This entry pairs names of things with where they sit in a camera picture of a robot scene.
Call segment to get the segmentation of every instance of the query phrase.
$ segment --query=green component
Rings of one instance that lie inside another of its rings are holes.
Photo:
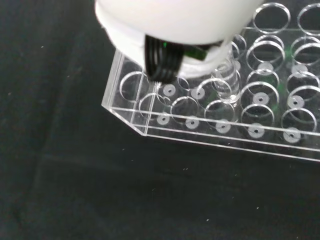
[[[278,93],[280,95],[285,93],[285,85],[284,84],[279,84],[279,86],[277,87]]]
[[[287,61],[290,61],[292,59],[292,52],[291,52],[290,48],[284,49],[284,53],[285,53],[285,59]]]
[[[184,55],[193,59],[203,61],[207,57],[207,52],[195,46],[185,46]]]

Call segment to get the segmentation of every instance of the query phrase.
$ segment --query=circular hole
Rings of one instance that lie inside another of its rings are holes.
[[[302,86],[320,87],[320,79],[310,72],[296,71],[291,74],[286,81],[286,90],[291,93],[293,90]],[[308,99],[310,96],[302,95],[303,99]]]
[[[247,84],[251,84],[254,82],[265,82],[267,84],[271,84],[274,88],[277,89],[280,84],[280,79],[278,74],[276,74],[274,71],[264,68],[251,72],[246,82]]]
[[[284,63],[284,49],[274,41],[259,41],[253,44],[246,53],[246,62],[253,70],[261,68],[261,63],[268,63],[268,68],[276,72]]]
[[[119,86],[121,96],[130,102],[137,102],[149,91],[147,76],[141,71],[133,71],[125,75]]]
[[[258,37],[253,44],[256,44],[260,41],[272,41],[275,42],[276,44],[279,44],[283,49],[285,48],[284,42],[276,35],[263,35]]]
[[[247,49],[247,42],[245,38],[239,34],[235,35],[232,40],[232,50],[235,60],[238,60],[242,53]]]
[[[299,28],[310,36],[320,36],[320,3],[309,4],[298,15]]]
[[[280,3],[265,3],[255,10],[253,25],[264,34],[276,34],[287,28],[291,20],[289,10]]]
[[[279,51],[279,47],[271,44],[263,44],[257,46],[253,50],[254,56],[258,61],[265,63],[272,63],[281,57],[281,52]]]
[[[272,126],[275,122],[275,115],[266,105],[251,104],[242,111],[241,122],[250,125]],[[255,132],[255,130],[259,132],[257,128],[253,128],[251,132]]]
[[[190,85],[189,85],[188,81],[185,78],[178,77],[177,79],[178,79],[178,84],[179,84],[179,86],[181,88],[183,88],[185,90],[188,90],[188,91],[190,90]]]
[[[153,113],[163,113],[165,106],[158,99],[162,98],[161,96],[157,96],[156,93],[149,93],[144,98],[142,98],[139,102],[138,109],[140,114],[150,120],[154,119],[164,119],[165,117],[159,118],[159,114]]]
[[[296,63],[311,66],[320,59],[320,43],[307,43],[299,47],[293,58]]]
[[[238,102],[242,109],[252,104],[259,104],[276,110],[280,102],[280,95],[270,83],[254,81],[242,89]]]
[[[160,96],[158,100],[169,107],[177,98],[190,94],[189,84],[184,78],[176,77],[170,84],[156,85],[156,93]]]
[[[172,115],[177,115],[175,117],[172,117],[177,123],[184,124],[186,122],[186,118],[183,117],[197,116],[198,104],[192,97],[179,97],[173,102],[170,108],[170,113]]]
[[[226,122],[233,122],[236,118],[235,114],[235,109],[234,107],[228,103],[228,102],[223,102],[222,100],[215,100],[210,102],[204,111],[204,118],[208,120],[223,120]],[[228,126],[223,123],[216,123],[216,122],[211,122],[207,121],[207,123],[213,127],[213,128],[227,128]]]
[[[305,108],[292,108],[281,117],[283,129],[295,128],[299,131],[314,132],[317,129],[317,120],[314,114]]]
[[[291,45],[290,47],[290,53],[293,55],[298,48],[305,44],[314,44],[314,43],[320,43],[320,40],[315,38],[314,36],[302,36],[297,38]]]

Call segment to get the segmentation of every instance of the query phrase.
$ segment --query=black cloth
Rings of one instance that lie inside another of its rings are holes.
[[[0,1],[1,240],[318,240],[320,165],[144,138],[93,0]]]

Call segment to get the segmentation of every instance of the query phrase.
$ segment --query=transparent plastic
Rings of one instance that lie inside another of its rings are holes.
[[[267,2],[210,75],[168,85],[116,51],[102,106],[143,136],[320,161],[317,13]]]

